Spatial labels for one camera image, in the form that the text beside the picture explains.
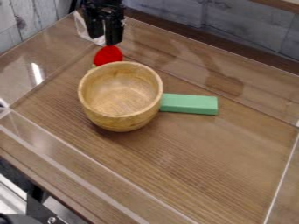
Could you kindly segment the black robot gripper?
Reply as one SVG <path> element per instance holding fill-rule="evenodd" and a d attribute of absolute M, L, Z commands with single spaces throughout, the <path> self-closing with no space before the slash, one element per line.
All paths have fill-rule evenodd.
<path fill-rule="evenodd" d="M 108 46 L 117 45 L 124 34 L 123 0 L 81 0 L 81 10 L 89 37 L 96 39 L 104 35 L 105 20 L 105 43 Z"/>

